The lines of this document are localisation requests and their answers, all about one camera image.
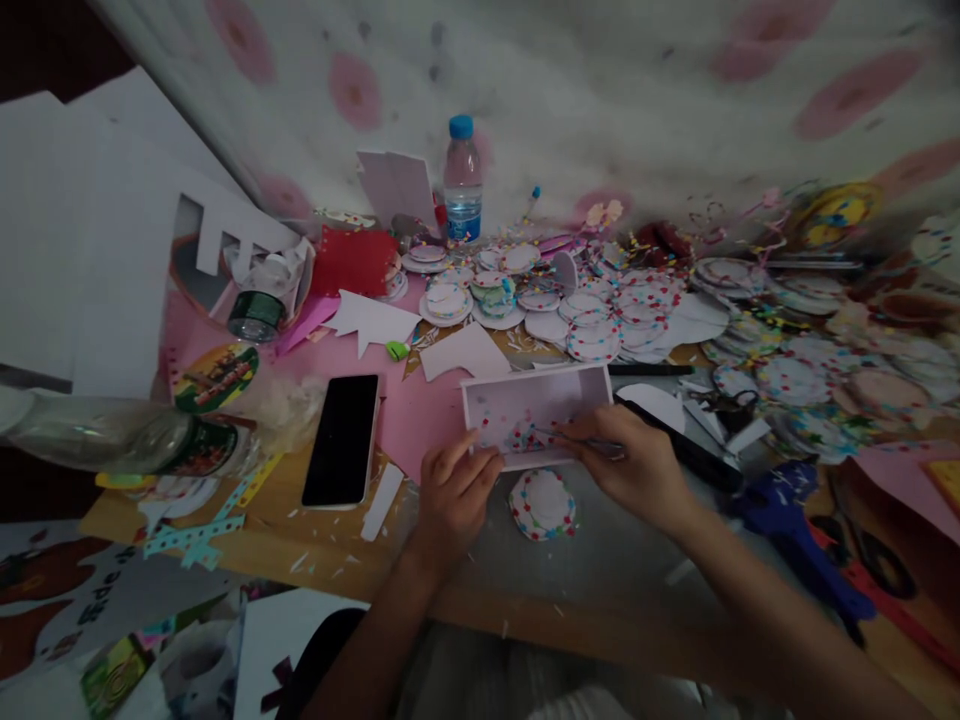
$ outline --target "small white box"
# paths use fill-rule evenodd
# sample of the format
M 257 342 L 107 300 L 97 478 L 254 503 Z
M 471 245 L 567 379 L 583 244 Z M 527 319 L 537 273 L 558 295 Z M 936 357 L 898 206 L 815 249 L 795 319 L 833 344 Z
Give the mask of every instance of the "small white box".
M 464 380 L 463 414 L 480 429 L 479 447 L 499 447 L 504 470 L 573 462 L 566 450 L 535 428 L 554 430 L 581 413 L 613 403 L 607 366 L 582 363 L 511 373 L 495 380 Z

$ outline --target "hand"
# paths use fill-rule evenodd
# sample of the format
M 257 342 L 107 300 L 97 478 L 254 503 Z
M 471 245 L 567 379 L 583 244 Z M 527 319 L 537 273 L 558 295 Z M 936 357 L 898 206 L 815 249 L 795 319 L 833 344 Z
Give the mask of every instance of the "hand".
M 696 522 L 702 506 L 687 487 L 670 438 L 620 405 L 578 417 L 559 432 L 572 440 L 599 438 L 624 446 L 626 457 L 611 461 L 582 443 L 560 443 L 582 462 L 607 495 L 624 509 L 676 538 Z
M 467 456 L 479 433 L 469 431 L 453 445 L 423 456 L 420 517 L 407 551 L 438 582 L 467 554 L 487 517 L 487 498 L 503 470 L 496 448 Z

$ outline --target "black phone screen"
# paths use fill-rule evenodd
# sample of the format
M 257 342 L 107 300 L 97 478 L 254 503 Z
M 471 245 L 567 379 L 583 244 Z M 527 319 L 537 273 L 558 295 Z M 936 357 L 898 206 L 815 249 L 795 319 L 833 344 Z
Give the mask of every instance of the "black phone screen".
M 303 487 L 304 507 L 355 505 L 363 500 L 378 381 L 376 375 L 330 380 Z

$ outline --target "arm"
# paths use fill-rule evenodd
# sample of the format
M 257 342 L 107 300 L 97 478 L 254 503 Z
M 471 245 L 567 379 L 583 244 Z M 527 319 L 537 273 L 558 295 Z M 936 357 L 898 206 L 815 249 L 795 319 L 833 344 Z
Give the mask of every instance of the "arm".
M 931 717 L 697 501 L 665 433 L 619 406 L 580 418 L 564 433 L 625 446 L 626 459 L 613 463 L 579 443 L 565 443 L 604 492 L 674 540 L 728 612 L 762 638 L 765 655 L 758 660 L 772 678 L 772 694 L 798 717 Z
M 464 457 L 475 440 L 470 432 L 424 457 L 417 527 L 301 717 L 386 717 L 430 604 L 483 527 L 503 469 L 494 448 Z

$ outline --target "blue bottle cap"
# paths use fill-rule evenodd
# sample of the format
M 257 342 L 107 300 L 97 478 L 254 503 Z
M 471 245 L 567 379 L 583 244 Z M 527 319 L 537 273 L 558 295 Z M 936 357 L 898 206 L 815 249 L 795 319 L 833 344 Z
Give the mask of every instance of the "blue bottle cap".
M 450 118 L 450 137 L 454 140 L 469 140 L 473 137 L 473 118 L 469 115 L 454 115 Z

